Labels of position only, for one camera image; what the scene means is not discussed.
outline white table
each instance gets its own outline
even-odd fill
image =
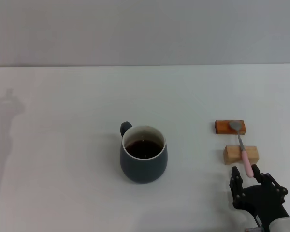
[[[239,232],[232,207],[236,136],[215,119],[243,119],[258,167],[289,190],[290,65],[0,68],[0,232]],[[157,181],[119,165],[120,124],[148,124],[168,142]],[[257,184],[245,176],[244,187]]]

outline dark liquid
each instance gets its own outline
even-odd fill
[[[162,151],[163,147],[150,140],[139,140],[126,147],[128,153],[136,158],[149,159]]]

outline wooden block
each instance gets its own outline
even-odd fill
[[[259,160],[259,153],[256,146],[245,146],[251,164],[256,164]],[[240,146],[226,146],[223,152],[223,159],[226,165],[242,162]]]
[[[215,121],[216,134],[237,134],[236,130],[233,130],[229,126],[229,122],[231,121],[239,121],[242,124],[240,134],[246,133],[246,127],[243,120],[216,120]]]

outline mug handle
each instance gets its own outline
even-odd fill
[[[126,133],[126,131],[132,127],[130,122],[123,122],[120,126],[120,134],[121,136],[124,136],[124,134]]]

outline dark gray mug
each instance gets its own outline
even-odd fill
[[[168,150],[162,133],[154,127],[133,127],[129,122],[120,126],[122,143],[120,148],[120,166],[124,174],[134,182],[144,184],[158,179],[168,163]],[[126,147],[132,143],[146,139],[159,144],[163,149],[156,156],[149,159],[141,159],[132,156]]]

